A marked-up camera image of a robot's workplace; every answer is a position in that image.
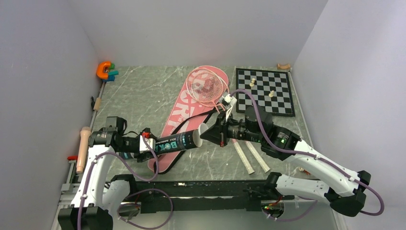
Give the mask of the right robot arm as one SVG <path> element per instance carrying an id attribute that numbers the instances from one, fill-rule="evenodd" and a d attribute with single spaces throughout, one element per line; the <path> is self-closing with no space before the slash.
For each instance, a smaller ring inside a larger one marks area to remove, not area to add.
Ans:
<path id="1" fill-rule="evenodd" d="M 273 123 L 272 114 L 259 106 L 249 106 L 242 120 L 227 118 L 221 112 L 216 122 L 208 127 L 199 125 L 203 140 L 224 147 L 230 139 L 260 143 L 266 155 L 281 161 L 293 162 L 304 168 L 315 180 L 293 178 L 280 172 L 271 172 L 259 193 L 263 198 L 301 196 L 326 204 L 336 212 L 354 217 L 364 208 L 365 186 L 371 175 L 366 171 L 352 171 L 330 162 L 297 134 Z"/>

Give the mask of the clear tube lid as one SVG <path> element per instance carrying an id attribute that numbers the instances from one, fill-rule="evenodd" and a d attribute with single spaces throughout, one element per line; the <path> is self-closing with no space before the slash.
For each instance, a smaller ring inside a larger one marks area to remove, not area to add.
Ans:
<path id="1" fill-rule="evenodd" d="M 203 134 L 206 130 L 208 129 L 208 125 L 206 123 L 201 123 L 198 127 L 198 142 L 197 142 L 197 147 L 201 147 L 203 144 L 203 139 L 201 138 L 201 134 Z"/>

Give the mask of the black shuttlecock tube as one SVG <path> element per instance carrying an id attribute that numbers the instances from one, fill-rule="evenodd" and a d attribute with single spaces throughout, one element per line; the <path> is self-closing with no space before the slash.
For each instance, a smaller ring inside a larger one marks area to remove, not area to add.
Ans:
<path id="1" fill-rule="evenodd" d="M 155 155 L 159 156 L 166 153 L 180 152 L 184 150 L 198 148 L 199 134 L 198 129 L 186 131 L 163 138 L 157 138 L 155 143 Z M 123 159 L 135 159 L 137 162 L 144 162 L 154 158 L 151 151 L 139 152 L 139 137 L 124 138 L 122 148 L 116 151 Z"/>

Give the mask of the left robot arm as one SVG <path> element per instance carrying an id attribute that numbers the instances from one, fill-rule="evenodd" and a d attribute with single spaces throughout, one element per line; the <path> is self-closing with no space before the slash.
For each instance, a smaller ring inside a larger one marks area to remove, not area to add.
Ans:
<path id="1" fill-rule="evenodd" d="M 140 152 L 143 138 L 155 141 L 149 128 L 144 128 L 135 138 L 125 136 L 127 121 L 110 116 L 105 127 L 92 132 L 88 139 L 87 164 L 78 190 L 70 205 L 61 208 L 57 221 L 63 230 L 111 230 L 113 217 L 123 200 L 136 198 L 138 188 L 135 173 L 114 177 L 109 188 L 105 188 L 106 177 L 112 161 L 119 152 L 131 152 L 134 158 L 146 161 L 151 152 Z"/>

